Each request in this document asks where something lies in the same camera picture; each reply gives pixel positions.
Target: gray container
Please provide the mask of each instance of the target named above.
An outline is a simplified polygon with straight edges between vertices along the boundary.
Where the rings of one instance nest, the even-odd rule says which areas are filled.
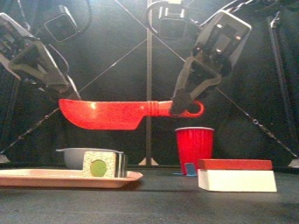
[[[67,148],[67,149],[60,149],[56,151],[63,152],[64,164],[67,168],[71,170],[83,169],[86,151],[111,151],[115,153],[124,153],[123,151],[118,151],[118,150],[107,150],[107,149],[96,149],[96,148]]]

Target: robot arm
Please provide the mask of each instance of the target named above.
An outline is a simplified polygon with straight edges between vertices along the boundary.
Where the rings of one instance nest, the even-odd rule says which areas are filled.
[[[4,13],[0,13],[0,62],[19,80],[32,77],[40,82],[52,98],[80,98],[48,47]]]
[[[172,96],[172,115],[179,115],[195,98],[211,86],[216,86],[239,58],[251,26],[227,11],[220,10],[200,31],[191,57],[187,58]],[[190,75],[199,76],[202,83],[188,91]]]

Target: plastic tray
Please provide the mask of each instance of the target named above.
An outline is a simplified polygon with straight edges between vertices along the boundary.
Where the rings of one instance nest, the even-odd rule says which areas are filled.
[[[86,178],[75,170],[13,169],[0,171],[0,186],[120,188],[142,177],[135,171],[126,178]]]

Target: red knife handle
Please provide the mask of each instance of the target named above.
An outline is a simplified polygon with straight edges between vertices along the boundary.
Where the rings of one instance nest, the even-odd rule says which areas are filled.
[[[148,103],[151,103],[151,105],[148,105],[148,108],[151,109],[151,111],[148,111],[148,115],[150,116],[174,116],[170,113],[170,109],[171,106],[174,104],[172,101],[159,101],[158,102],[158,107],[156,107],[156,101],[150,101]],[[178,115],[178,117],[199,117],[202,116],[203,112],[204,112],[204,105],[200,101],[194,101],[192,104],[195,104],[198,106],[199,111],[196,113],[191,113],[187,109],[183,111],[183,113],[180,113]]]

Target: cup rim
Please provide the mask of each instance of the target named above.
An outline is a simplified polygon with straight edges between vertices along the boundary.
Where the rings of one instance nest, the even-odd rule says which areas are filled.
[[[208,127],[183,127],[183,128],[179,128],[179,129],[176,129],[175,131],[178,131],[178,130],[215,130],[215,129],[212,129],[212,128],[208,128]]]

